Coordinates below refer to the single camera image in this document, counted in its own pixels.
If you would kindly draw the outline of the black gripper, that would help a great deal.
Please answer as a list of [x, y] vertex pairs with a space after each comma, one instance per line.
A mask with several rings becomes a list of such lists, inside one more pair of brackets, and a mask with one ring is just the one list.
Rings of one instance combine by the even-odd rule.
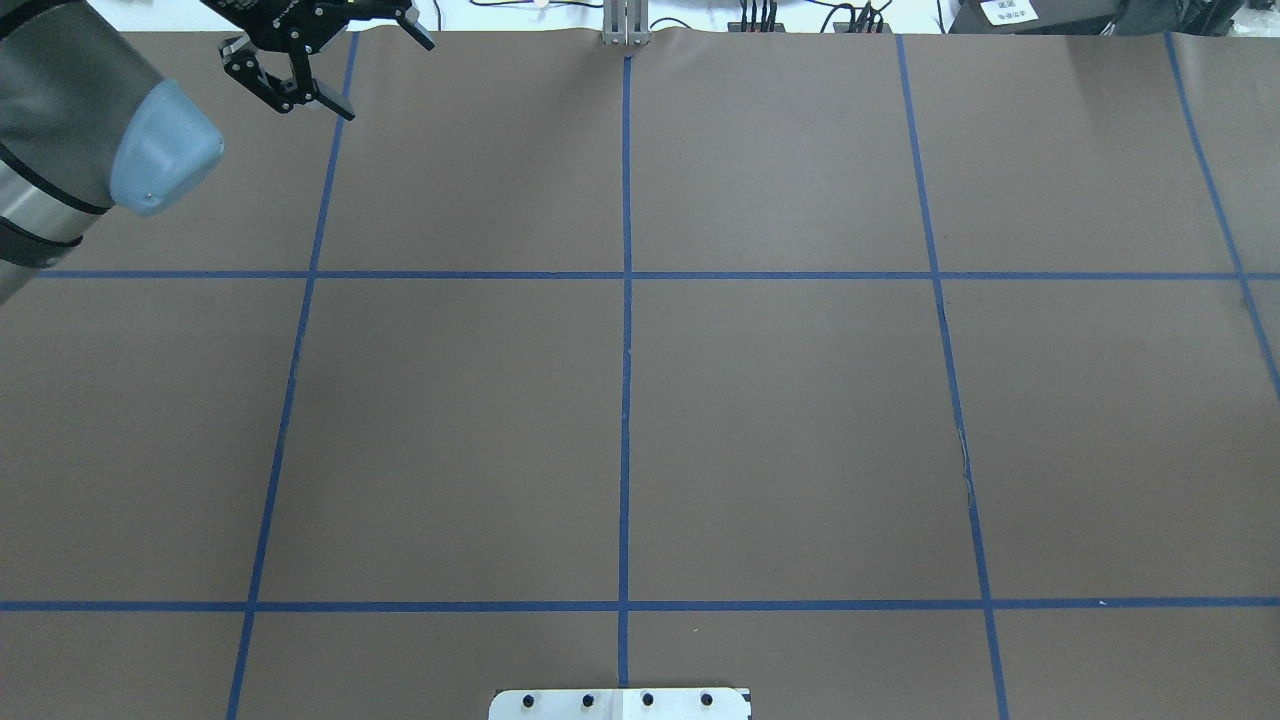
[[[356, 118], [348, 99], [319, 79], [310, 61], [314, 50], [325, 47], [352, 20], [394, 19], [426, 51], [436, 46], [419, 5], [410, 0], [204, 1], [202, 5], [248, 36], [229, 38], [219, 46], [227, 76], [280, 114], [319, 102], [344, 120]], [[292, 77], [269, 73], [259, 59], [259, 49], [284, 53]]]

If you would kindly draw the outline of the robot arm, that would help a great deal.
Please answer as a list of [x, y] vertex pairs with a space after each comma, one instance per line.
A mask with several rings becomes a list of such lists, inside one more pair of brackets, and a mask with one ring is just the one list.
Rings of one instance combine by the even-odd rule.
[[[274, 111], [319, 102], [347, 120], [346, 96], [311, 59], [355, 20], [393, 20], [434, 38], [415, 1], [211, 1], [239, 35], [221, 68]], [[78, 249], [114, 208], [168, 210], [218, 167], [225, 141], [87, 1], [5, 1], [1, 13], [3, 297]]]

